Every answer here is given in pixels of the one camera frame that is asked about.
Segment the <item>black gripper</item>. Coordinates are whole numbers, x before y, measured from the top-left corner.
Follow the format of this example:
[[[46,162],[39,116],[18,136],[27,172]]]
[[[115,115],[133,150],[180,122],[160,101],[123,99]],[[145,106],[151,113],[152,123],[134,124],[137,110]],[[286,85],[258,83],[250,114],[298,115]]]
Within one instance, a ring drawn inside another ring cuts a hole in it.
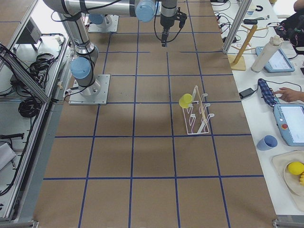
[[[174,16],[166,17],[161,14],[160,23],[161,26],[163,27],[162,35],[161,35],[161,45],[165,47],[167,44],[170,28],[174,25]]]

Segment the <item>person's hand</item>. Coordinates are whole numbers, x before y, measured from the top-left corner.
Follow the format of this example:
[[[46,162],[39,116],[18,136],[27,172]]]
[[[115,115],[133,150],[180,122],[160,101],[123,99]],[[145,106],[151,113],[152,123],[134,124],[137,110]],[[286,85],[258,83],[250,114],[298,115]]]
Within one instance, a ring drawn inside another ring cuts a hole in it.
[[[304,101],[304,93],[301,91],[295,91],[287,87],[281,87],[274,92],[275,95],[281,95],[280,99],[285,102]]]

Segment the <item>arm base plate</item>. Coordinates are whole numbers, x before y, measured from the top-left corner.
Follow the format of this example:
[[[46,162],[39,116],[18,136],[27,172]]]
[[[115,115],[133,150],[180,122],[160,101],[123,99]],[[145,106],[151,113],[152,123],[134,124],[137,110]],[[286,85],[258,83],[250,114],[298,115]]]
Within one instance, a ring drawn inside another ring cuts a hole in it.
[[[116,33],[118,29],[119,16],[89,14],[89,33]]]
[[[78,82],[74,80],[74,87],[77,87],[69,96],[68,103],[70,105],[105,105],[110,84],[110,75],[96,75],[95,82],[80,92],[83,87],[78,86]]]

